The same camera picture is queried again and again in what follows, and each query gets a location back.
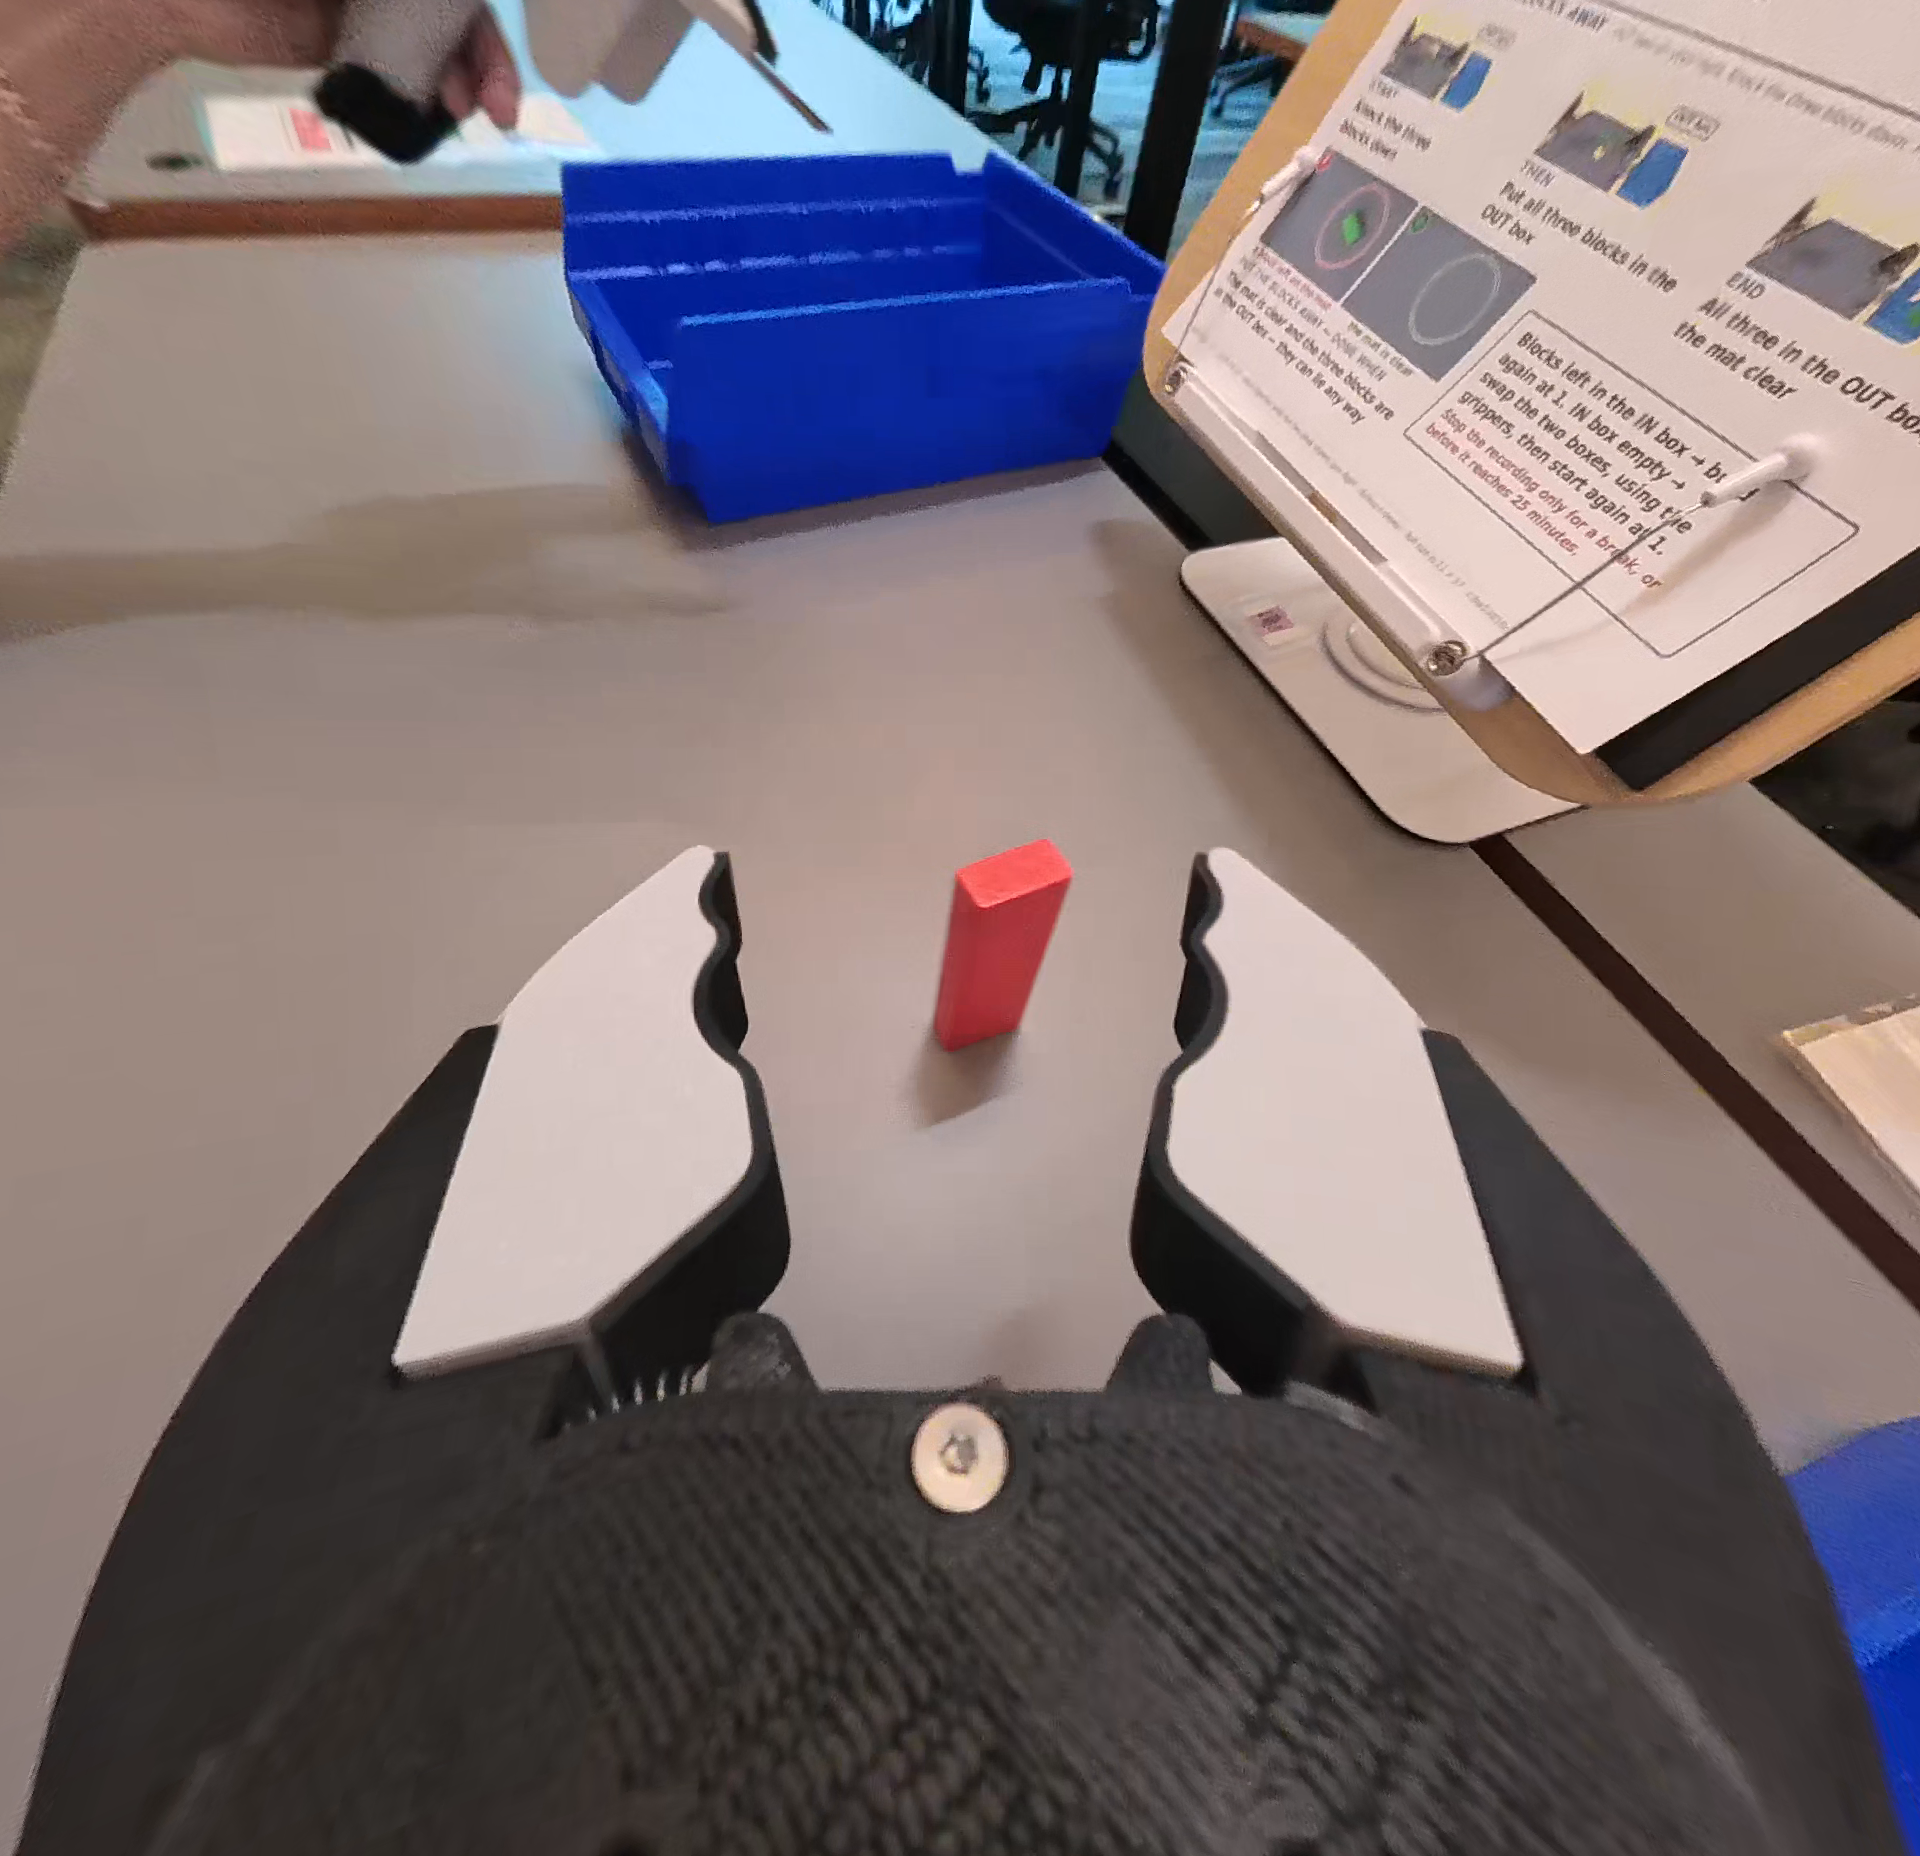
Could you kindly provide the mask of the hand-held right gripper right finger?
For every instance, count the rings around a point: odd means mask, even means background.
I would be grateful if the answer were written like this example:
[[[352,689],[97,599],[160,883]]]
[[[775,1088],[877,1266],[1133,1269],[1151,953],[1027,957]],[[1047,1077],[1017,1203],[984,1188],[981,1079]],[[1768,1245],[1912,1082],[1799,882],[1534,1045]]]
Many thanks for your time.
[[[1366,1354],[1509,1384],[1501,1285],[1428,1024],[1227,846],[1193,857],[1177,1052],[1131,1217],[1141,1283],[1246,1395],[1361,1387]]]

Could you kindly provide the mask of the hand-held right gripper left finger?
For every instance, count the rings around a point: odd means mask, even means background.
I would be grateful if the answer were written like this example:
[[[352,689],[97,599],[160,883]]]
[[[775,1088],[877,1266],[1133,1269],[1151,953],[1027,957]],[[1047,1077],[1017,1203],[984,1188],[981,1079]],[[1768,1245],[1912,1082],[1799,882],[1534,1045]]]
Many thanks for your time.
[[[732,860],[695,845],[568,939],[498,1021],[393,1366],[570,1351],[688,1380],[788,1259]]]

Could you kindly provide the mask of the red wooden block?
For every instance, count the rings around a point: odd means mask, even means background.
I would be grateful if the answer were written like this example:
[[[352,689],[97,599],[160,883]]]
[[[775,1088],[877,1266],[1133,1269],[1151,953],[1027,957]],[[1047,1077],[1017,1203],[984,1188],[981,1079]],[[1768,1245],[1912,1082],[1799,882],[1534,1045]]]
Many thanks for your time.
[[[1047,837],[955,873],[933,1039],[959,1052],[1022,1030],[1075,870]]]

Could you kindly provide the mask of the blue plastic bin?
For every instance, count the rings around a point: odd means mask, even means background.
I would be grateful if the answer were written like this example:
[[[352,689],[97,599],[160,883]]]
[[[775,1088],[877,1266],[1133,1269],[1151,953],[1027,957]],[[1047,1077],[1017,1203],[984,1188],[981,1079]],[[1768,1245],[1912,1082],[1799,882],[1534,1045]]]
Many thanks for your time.
[[[1101,455],[1164,266],[990,153],[568,164],[564,280],[711,523]]]
[[[1787,1475],[1889,1764],[1919,1756],[1919,1418],[1859,1431]]]

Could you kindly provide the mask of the person's left forearm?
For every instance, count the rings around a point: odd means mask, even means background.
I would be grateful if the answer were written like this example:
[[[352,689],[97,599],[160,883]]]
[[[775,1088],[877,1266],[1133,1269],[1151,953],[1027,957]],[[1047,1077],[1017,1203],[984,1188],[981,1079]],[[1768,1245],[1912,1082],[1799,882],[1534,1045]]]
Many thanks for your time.
[[[3,108],[3,255],[51,220],[66,220],[63,154],[18,108]]]

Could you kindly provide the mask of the white paper with red mark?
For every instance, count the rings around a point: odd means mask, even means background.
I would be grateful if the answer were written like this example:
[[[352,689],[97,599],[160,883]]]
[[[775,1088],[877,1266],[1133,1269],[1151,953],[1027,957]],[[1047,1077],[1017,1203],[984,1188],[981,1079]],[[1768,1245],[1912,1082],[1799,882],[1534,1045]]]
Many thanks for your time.
[[[201,97],[201,129],[210,160],[223,173],[391,166],[391,160],[325,118],[301,92]],[[516,130],[495,129],[484,113],[469,115],[421,167],[529,160],[597,164],[605,156],[564,99],[523,92]]]

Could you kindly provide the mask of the white stand base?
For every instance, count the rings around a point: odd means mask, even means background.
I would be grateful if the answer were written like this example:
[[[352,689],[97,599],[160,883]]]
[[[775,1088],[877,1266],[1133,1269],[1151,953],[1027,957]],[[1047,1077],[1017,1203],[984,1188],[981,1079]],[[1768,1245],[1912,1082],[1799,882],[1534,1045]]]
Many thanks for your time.
[[[1471,845],[1572,814],[1502,774],[1283,540],[1191,550],[1182,588],[1403,834]]]

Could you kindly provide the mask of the black pole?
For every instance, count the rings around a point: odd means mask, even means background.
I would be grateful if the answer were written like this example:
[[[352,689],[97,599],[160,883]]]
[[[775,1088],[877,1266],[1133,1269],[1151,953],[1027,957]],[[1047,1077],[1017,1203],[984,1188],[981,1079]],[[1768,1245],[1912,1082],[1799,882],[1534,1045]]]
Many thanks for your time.
[[[1171,0],[1120,229],[1166,259],[1236,0]]]

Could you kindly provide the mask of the pale paper stack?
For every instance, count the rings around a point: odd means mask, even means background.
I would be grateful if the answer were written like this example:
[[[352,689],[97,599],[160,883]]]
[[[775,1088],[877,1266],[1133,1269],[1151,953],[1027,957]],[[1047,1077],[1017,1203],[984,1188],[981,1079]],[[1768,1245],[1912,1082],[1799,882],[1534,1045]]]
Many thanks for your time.
[[[1885,1171],[1919,1193],[1919,998],[1787,1027],[1781,1045]]]

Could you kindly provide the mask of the white page holder clip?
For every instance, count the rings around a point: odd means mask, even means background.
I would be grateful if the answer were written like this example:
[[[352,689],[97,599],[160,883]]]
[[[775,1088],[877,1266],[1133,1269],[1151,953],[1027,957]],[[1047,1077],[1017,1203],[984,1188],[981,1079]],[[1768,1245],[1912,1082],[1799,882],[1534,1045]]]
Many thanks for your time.
[[[1191,376],[1189,343],[1198,330],[1203,312],[1209,307],[1213,288],[1223,272],[1228,269],[1249,239],[1257,239],[1265,224],[1270,224],[1279,211],[1304,187],[1304,183],[1323,166],[1323,151],[1315,146],[1298,149],[1277,173],[1273,173],[1252,201],[1237,214],[1227,233],[1218,255],[1203,272],[1201,280],[1189,290],[1186,298],[1166,315],[1164,339],[1169,344],[1166,367],[1162,371],[1162,395],[1174,402]]]
[[[1484,661],[1496,648],[1509,644],[1535,620],[1546,618],[1565,600],[1583,594],[1631,555],[1651,547],[1658,540],[1674,532],[1682,523],[1692,523],[1704,512],[1750,500],[1753,496],[1771,486],[1799,486],[1821,466],[1823,455],[1826,444],[1818,437],[1809,434],[1787,437],[1778,449],[1756,457],[1737,476],[1730,476],[1719,483],[1704,488],[1691,505],[1677,511],[1672,518],[1644,523],[1644,528],[1631,535],[1627,543],[1608,552],[1591,573],[1577,576],[1567,592],[1539,604],[1529,614],[1502,628],[1488,644],[1467,646],[1458,637],[1450,637],[1423,646],[1416,655],[1414,670],[1423,677],[1439,678],[1455,678],[1457,673],[1462,673],[1469,665]]]

